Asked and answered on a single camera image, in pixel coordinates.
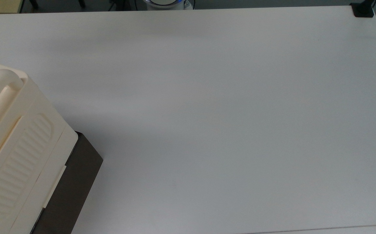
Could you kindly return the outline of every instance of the ribbed panel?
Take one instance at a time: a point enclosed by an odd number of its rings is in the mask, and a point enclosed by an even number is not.
[[[0,219],[15,207],[52,133],[43,115],[35,116],[0,169]]]

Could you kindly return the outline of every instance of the white table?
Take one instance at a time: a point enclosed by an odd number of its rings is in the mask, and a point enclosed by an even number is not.
[[[350,6],[0,15],[0,64],[105,159],[74,234],[376,225],[376,18]]]

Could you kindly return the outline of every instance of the plastic storage box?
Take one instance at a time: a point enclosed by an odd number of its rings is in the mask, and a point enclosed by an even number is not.
[[[26,73],[0,65],[0,234],[31,232],[77,140]]]

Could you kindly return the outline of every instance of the chair leg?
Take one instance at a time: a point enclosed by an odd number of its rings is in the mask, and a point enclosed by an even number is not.
[[[80,6],[82,8],[85,8],[85,2],[84,2],[84,0],[78,0],[78,2],[80,3]]]
[[[32,7],[34,9],[38,9],[38,3],[36,2],[36,0],[29,0],[29,2],[32,4]]]

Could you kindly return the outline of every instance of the dark floor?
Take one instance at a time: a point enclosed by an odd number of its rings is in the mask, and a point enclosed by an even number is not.
[[[22,13],[46,12],[83,12],[108,11],[111,1],[117,2],[112,11],[146,10],[143,0],[84,0],[85,8],[81,8],[78,0],[36,0],[39,8],[32,8],[29,0],[24,0]],[[195,9],[222,9],[222,8],[251,8],[251,7],[297,7],[297,6],[348,6],[351,2],[362,0],[195,0]]]

